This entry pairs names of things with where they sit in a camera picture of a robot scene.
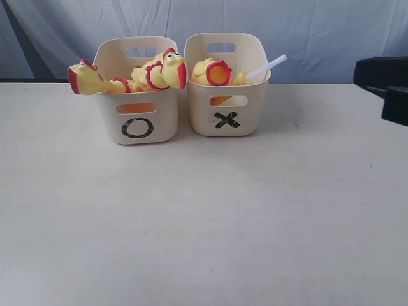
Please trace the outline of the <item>chicken head with white squeaker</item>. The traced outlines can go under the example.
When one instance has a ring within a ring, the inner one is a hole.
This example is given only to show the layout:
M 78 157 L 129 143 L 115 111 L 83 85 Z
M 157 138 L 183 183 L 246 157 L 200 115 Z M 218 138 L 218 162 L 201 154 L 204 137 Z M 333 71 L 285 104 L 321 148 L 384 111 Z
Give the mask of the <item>chicken head with white squeaker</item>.
M 246 71 L 240 72 L 233 80 L 232 85 L 252 85 L 257 78 L 263 77 L 267 72 L 271 71 L 272 68 L 283 63 L 287 59 L 287 55 L 283 54 L 251 73 Z

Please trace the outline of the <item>headless yellow rubber chicken body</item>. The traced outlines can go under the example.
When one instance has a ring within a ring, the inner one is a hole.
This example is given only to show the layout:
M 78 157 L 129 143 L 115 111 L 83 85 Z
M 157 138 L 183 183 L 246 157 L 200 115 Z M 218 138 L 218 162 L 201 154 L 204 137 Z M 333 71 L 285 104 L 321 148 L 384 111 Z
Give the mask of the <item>headless yellow rubber chicken body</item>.
M 203 61 L 198 61 L 191 73 L 191 80 L 196 84 L 207 86 L 230 85 L 232 69 L 224 60 L 216 61 L 209 57 Z

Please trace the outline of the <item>yellow rubber chicken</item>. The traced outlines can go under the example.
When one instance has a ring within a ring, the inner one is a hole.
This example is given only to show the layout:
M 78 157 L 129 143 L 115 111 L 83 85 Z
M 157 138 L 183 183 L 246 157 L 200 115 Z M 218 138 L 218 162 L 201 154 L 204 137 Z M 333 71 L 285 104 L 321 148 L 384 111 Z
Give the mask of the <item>yellow rubber chicken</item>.
M 131 73 L 131 88 L 135 92 L 183 89 L 187 83 L 187 67 L 182 55 L 174 48 L 159 53 Z
M 132 81 L 123 78 L 106 79 L 98 71 L 98 67 L 86 59 L 81 59 L 67 69 L 68 82 L 75 94 L 131 94 L 140 92 L 140 88 Z

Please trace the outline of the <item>yellow rubber chicken front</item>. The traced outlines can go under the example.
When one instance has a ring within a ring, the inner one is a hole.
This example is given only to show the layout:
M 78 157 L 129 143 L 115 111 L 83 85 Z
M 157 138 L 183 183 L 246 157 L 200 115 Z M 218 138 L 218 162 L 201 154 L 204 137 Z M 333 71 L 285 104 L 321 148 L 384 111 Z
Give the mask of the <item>yellow rubber chicken front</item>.
M 106 79 L 98 71 L 98 67 L 86 59 L 81 59 L 67 69 L 68 82 L 75 94 L 131 94 L 140 92 L 140 88 L 132 81 L 123 78 Z

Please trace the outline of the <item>cream bin marked X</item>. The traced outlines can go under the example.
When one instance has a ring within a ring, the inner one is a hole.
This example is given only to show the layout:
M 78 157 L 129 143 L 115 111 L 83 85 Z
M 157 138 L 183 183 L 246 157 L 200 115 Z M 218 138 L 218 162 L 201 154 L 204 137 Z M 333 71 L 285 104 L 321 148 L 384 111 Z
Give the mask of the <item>cream bin marked X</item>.
M 208 58 L 225 62 L 231 79 L 240 72 L 252 73 L 268 59 L 259 39 L 246 33 L 200 33 L 185 42 L 184 57 L 189 71 Z M 204 85 L 189 77 L 187 95 L 193 129 L 203 136 L 245 136 L 259 124 L 269 71 L 249 85 Z

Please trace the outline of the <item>cream bin marked O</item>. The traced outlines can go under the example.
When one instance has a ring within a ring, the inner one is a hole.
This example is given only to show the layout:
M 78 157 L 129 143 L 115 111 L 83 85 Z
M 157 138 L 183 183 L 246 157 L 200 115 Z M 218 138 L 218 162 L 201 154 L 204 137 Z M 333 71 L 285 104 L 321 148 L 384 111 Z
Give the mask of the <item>cream bin marked O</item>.
M 131 80 L 131 72 L 176 43 L 162 36 L 116 38 L 102 43 L 94 64 L 102 77 Z M 164 142 L 178 129 L 178 92 L 161 91 L 95 94 L 96 104 L 111 139 L 121 145 Z

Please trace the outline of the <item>blue backdrop curtain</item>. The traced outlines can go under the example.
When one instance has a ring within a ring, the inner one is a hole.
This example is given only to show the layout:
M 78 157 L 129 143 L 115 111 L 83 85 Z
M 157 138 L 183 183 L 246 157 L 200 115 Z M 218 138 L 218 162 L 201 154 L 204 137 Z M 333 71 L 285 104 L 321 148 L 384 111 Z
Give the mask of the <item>blue backdrop curtain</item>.
M 198 33 L 259 38 L 277 83 L 349 83 L 357 60 L 407 55 L 406 1 L 2 1 L 1 78 L 55 80 L 103 42 Z

